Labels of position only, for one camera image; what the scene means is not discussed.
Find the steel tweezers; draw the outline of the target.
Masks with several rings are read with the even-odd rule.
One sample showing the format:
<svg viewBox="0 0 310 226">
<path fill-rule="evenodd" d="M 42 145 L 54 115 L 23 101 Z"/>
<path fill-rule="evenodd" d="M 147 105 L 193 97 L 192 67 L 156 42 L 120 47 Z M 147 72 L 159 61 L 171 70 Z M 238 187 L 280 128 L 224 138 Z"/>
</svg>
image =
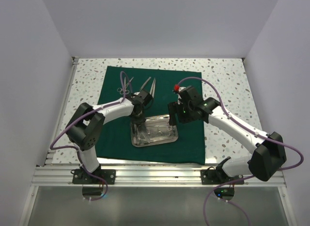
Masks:
<svg viewBox="0 0 310 226">
<path fill-rule="evenodd" d="M 146 140 L 147 143 L 150 143 L 150 136 L 149 136 L 149 130 L 147 129 L 145 124 L 141 124 L 138 127 L 138 131 L 139 133 L 144 137 L 144 139 Z"/>
<path fill-rule="evenodd" d="M 156 79 L 154 78 L 151 88 L 150 88 L 150 92 L 149 92 L 152 97 L 155 96 L 155 84 L 156 84 Z"/>
<path fill-rule="evenodd" d="M 149 77 L 149 78 L 143 83 L 143 85 L 140 87 L 140 90 L 139 90 L 139 91 L 141 91 L 141 90 L 146 86 L 146 84 L 149 82 L 150 79 L 151 79 L 151 77 Z"/>
</svg>

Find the steel forceps with ring handles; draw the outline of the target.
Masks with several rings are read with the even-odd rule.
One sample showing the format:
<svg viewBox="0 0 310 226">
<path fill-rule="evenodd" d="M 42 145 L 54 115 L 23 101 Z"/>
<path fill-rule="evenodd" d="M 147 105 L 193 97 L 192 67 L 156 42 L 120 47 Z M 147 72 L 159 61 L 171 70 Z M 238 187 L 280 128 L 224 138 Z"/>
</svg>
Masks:
<svg viewBox="0 0 310 226">
<path fill-rule="evenodd" d="M 133 80 L 133 77 L 132 77 L 129 81 L 127 81 L 127 78 L 125 77 L 125 78 L 124 78 L 125 90 L 124 90 L 123 88 L 119 87 L 119 88 L 117 89 L 117 92 L 118 92 L 120 95 L 122 95 L 123 93 L 129 94 L 128 86 L 130 85 L 130 83 L 131 83 L 132 80 Z"/>
</svg>

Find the stainless steel instrument tray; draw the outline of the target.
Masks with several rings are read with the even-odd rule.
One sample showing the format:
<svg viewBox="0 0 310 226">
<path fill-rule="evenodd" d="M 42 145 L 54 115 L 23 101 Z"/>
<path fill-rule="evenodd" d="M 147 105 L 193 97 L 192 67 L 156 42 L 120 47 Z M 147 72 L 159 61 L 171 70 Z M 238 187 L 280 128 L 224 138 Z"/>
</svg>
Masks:
<svg viewBox="0 0 310 226">
<path fill-rule="evenodd" d="M 167 131 L 166 128 L 150 128 L 150 125 L 169 125 L 170 116 L 168 114 L 147 117 L 143 123 L 149 130 L 150 143 L 147 143 L 144 137 L 139 133 L 137 124 L 130 124 L 131 142 L 135 147 L 146 147 L 153 145 L 161 145 L 173 143 L 178 140 L 178 130 L 176 126 L 172 126 L 172 131 Z"/>
</svg>

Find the green surgical cloth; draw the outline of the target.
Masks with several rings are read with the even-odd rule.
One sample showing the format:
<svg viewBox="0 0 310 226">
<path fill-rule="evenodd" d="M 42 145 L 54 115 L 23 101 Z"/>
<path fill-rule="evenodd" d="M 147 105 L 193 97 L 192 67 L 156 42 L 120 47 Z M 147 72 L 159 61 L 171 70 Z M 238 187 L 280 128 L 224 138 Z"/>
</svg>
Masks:
<svg viewBox="0 0 310 226">
<path fill-rule="evenodd" d="M 146 116 L 168 114 L 168 104 L 177 100 L 173 87 L 186 77 L 201 77 L 200 72 L 136 69 L 108 66 L 98 104 L 121 98 L 117 88 L 121 86 L 120 72 L 132 78 L 133 91 L 138 91 L 149 78 L 155 78 L 155 99 Z M 130 117 L 121 117 L 106 123 L 95 145 L 99 158 L 153 161 L 164 163 L 205 163 L 204 124 L 194 121 L 177 125 L 177 141 L 161 145 L 135 147 L 131 143 Z"/>
</svg>

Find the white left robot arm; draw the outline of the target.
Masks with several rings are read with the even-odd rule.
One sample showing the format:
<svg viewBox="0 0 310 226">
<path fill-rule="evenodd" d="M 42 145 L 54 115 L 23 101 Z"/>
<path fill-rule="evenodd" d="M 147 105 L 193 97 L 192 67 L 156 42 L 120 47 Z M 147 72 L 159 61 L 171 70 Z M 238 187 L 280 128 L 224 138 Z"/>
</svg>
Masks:
<svg viewBox="0 0 310 226">
<path fill-rule="evenodd" d="M 129 116 L 133 124 L 143 124 L 146 119 L 145 107 L 154 101 L 155 91 L 145 89 L 128 94 L 118 100 L 102 105 L 82 103 L 66 126 L 69 140 L 78 146 L 77 155 L 85 169 L 83 177 L 94 184 L 100 180 L 99 162 L 95 145 L 99 140 L 103 125 L 115 119 Z"/>
</svg>

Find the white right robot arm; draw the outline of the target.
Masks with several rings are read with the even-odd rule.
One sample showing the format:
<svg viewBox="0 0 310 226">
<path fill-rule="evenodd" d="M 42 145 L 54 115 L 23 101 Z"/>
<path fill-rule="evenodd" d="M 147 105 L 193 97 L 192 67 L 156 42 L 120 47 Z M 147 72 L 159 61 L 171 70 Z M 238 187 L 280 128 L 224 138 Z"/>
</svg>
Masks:
<svg viewBox="0 0 310 226">
<path fill-rule="evenodd" d="M 283 138 L 278 133 L 268 134 L 239 118 L 233 119 L 233 114 L 222 108 L 219 101 L 212 97 L 203 99 L 193 86 L 176 85 L 174 92 L 178 99 L 168 104 L 171 126 L 201 120 L 230 135 L 250 153 L 237 159 L 225 158 L 211 170 L 210 178 L 223 184 L 239 175 L 253 175 L 268 181 L 286 162 Z"/>
</svg>

